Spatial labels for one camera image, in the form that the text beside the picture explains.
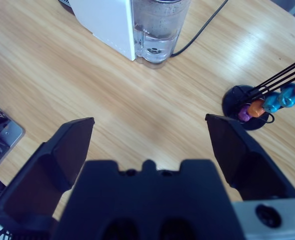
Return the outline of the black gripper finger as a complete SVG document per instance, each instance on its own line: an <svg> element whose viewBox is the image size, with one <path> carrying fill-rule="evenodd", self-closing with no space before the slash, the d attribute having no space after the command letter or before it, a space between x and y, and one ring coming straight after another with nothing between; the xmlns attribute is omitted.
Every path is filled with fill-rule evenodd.
<svg viewBox="0 0 295 240"><path fill-rule="evenodd" d="M295 188L261 145L229 117L205 116L214 156L243 200L295 198Z"/></svg>
<svg viewBox="0 0 295 240"><path fill-rule="evenodd" d="M0 195L0 225L12 234L52 234L53 217L86 160L95 120L64 123L42 143Z"/></svg>

